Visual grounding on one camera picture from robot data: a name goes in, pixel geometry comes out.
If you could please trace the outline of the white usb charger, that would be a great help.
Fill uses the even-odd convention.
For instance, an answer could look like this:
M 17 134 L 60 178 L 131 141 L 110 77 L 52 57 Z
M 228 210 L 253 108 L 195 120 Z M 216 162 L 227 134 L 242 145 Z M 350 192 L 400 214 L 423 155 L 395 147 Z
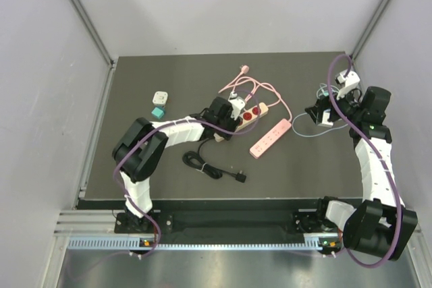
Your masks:
M 318 121 L 317 125 L 321 126 L 321 127 L 332 128 L 333 122 L 330 121 L 330 117 L 331 117 L 331 110 L 330 109 L 324 110 L 324 112 L 322 113 L 322 116 L 321 116 L 321 120 Z

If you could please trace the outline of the beige red power strip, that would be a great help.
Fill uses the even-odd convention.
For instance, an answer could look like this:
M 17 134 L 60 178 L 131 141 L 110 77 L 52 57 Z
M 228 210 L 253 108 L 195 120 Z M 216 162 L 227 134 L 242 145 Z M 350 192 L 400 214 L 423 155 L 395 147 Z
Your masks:
M 246 126 L 255 122 L 258 118 L 264 117 L 269 111 L 265 103 L 259 103 L 258 106 L 247 109 L 240 114 L 240 124 L 236 128 L 236 132 L 244 129 Z

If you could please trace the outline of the pink power strip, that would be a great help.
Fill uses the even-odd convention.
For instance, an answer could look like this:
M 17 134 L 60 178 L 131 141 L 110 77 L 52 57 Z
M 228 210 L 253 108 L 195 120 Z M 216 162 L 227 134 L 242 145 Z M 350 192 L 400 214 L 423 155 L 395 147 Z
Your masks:
M 281 119 L 258 142 L 256 142 L 250 148 L 249 153 L 255 159 L 258 159 L 291 128 L 291 122 L 289 122 L 287 119 Z

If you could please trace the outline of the white square plug adapter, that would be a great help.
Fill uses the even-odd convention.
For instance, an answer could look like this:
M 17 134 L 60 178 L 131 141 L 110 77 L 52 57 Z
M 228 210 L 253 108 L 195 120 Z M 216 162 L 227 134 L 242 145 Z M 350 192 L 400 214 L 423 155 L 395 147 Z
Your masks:
M 154 93 L 152 103 L 156 107 L 164 107 L 168 100 L 168 93 L 165 91 L 156 91 Z

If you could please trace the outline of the teal usb charger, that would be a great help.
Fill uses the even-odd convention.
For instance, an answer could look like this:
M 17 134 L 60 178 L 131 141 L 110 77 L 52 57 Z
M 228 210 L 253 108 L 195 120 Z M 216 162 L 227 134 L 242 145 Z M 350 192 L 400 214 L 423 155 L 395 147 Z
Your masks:
M 162 107 L 155 107 L 152 111 L 151 111 L 151 115 L 158 119 L 161 120 L 164 116 L 165 116 L 165 110 Z

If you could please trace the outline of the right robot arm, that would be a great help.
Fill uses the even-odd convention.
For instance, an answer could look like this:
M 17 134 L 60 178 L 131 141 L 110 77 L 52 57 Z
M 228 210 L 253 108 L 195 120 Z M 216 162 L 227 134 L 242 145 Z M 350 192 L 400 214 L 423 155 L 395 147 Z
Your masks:
M 344 97 L 323 94 L 305 109 L 315 123 L 338 121 L 345 115 L 360 163 L 362 202 L 358 207 L 326 196 L 319 200 L 315 223 L 323 231 L 337 227 L 345 248 L 396 261 L 401 256 L 418 217 L 394 192 L 392 136 L 383 124 L 391 92 L 370 86 L 360 99 L 350 90 Z

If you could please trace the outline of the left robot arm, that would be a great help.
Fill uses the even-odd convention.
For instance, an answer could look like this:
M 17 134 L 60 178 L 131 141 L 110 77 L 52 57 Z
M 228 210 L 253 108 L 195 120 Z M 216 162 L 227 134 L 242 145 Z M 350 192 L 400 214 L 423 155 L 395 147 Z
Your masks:
M 246 103 L 239 96 L 217 97 L 210 107 L 183 119 L 150 122 L 136 119 L 112 152 L 116 162 L 114 176 L 122 179 L 126 197 L 126 215 L 137 231 L 147 231 L 153 224 L 149 212 L 150 176 L 166 148 L 187 142 L 211 140 L 216 135 L 229 140 L 241 122 Z

